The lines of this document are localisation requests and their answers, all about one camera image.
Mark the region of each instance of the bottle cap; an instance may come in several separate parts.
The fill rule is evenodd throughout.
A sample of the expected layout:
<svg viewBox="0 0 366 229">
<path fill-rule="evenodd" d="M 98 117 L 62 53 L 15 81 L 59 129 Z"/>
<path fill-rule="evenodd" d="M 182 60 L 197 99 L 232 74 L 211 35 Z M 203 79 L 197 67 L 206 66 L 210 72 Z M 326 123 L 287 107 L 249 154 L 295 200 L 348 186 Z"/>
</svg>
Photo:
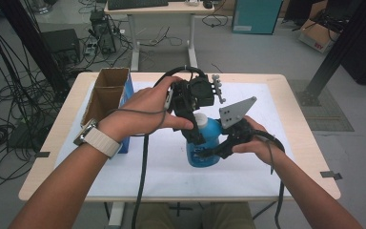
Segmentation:
<svg viewBox="0 0 366 229">
<path fill-rule="evenodd" d="M 208 118 L 205 114 L 202 113 L 196 113 L 194 114 L 195 121 L 197 122 L 197 126 L 199 129 L 202 129 L 207 126 Z"/>
</svg>

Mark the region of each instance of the table leg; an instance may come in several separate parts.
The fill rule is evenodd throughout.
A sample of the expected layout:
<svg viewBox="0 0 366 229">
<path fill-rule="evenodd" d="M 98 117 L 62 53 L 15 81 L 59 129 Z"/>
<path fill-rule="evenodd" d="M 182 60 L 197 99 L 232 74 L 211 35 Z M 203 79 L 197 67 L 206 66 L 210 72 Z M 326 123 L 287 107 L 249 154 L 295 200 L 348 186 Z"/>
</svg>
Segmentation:
<svg viewBox="0 0 366 229">
<path fill-rule="evenodd" d="M 119 229 L 121 228 L 121 222 L 124 214 L 125 202 L 113 202 L 112 212 L 110 214 L 109 226 L 107 229 Z"/>
<path fill-rule="evenodd" d="M 188 40 L 190 65 L 197 68 L 197 58 L 194 49 L 194 14 L 190 15 L 190 40 Z"/>
<path fill-rule="evenodd" d="M 138 62 L 139 62 L 139 43 L 136 41 L 135 37 L 135 22 L 133 16 L 128 14 L 131 37 L 132 37 L 132 64 L 131 71 L 138 72 Z"/>
</svg>

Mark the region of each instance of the watch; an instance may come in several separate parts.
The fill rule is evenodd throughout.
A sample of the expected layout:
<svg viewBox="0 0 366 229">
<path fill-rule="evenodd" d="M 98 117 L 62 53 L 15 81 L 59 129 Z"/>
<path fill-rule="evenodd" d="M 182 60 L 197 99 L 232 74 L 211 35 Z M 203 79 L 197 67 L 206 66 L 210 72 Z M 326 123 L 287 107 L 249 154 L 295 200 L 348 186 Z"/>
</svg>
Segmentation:
<svg viewBox="0 0 366 229">
<path fill-rule="evenodd" d="M 91 119 L 82 128 L 73 143 L 79 146 L 86 142 L 106 156 L 113 157 L 120 151 L 123 143 L 120 144 L 111 137 L 97 130 L 97 124 L 98 122 L 96 119 Z"/>
</svg>

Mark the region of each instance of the cardboard box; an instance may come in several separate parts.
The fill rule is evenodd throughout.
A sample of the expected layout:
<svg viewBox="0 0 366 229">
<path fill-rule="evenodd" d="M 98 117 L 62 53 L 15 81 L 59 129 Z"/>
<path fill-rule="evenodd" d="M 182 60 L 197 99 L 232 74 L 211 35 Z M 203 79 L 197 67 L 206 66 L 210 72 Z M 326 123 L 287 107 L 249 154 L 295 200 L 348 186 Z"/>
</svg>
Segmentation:
<svg viewBox="0 0 366 229">
<path fill-rule="evenodd" d="M 318 2 L 312 5 L 310 18 L 315 18 L 323 9 L 326 8 L 327 1 Z M 321 26 L 311 19 L 308 19 L 301 27 L 299 40 L 314 48 L 319 52 L 327 52 L 335 43 L 339 33 L 331 31 Z"/>
<path fill-rule="evenodd" d="M 95 118 L 100 121 L 114 109 L 122 106 L 133 94 L 129 69 L 102 69 L 94 83 L 91 98 L 81 125 Z M 126 137 L 119 153 L 129 151 L 130 138 Z"/>
</svg>

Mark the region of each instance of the hand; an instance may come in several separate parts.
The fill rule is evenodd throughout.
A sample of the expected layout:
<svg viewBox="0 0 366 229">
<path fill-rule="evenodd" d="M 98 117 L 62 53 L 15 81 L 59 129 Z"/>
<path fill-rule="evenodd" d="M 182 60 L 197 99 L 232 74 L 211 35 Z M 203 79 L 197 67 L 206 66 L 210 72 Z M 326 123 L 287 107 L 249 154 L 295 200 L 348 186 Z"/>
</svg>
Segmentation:
<svg viewBox="0 0 366 229">
<path fill-rule="evenodd" d="M 173 116 L 168 112 L 166 112 L 165 119 L 162 122 L 162 117 L 164 115 L 162 111 L 164 110 L 167 91 L 171 84 L 178 80 L 181 80 L 181 78 L 177 76 L 165 77 L 156 87 L 146 88 L 136 92 L 124 106 L 121 107 L 121 109 L 126 110 L 157 114 L 116 111 L 104 118 L 100 122 L 99 128 L 101 129 L 101 126 L 104 125 L 113 126 L 114 133 L 120 133 L 120 131 L 122 131 L 121 137 L 148 134 L 155 131 L 157 127 L 192 129 L 193 124 L 190 120 Z"/>
<path fill-rule="evenodd" d="M 264 126 L 260 125 L 256 121 L 254 121 L 249 116 L 244 116 L 244 118 L 251 124 L 251 126 L 259 131 L 267 132 Z M 281 155 L 284 155 L 280 149 L 278 149 L 272 142 L 269 143 L 272 154 L 275 155 L 276 152 L 280 152 Z M 250 142 L 239 144 L 233 146 L 234 153 L 255 153 L 257 157 L 262 160 L 264 163 L 272 165 L 272 157 L 270 156 L 269 148 L 267 143 L 258 136 L 255 136 Z"/>
</svg>

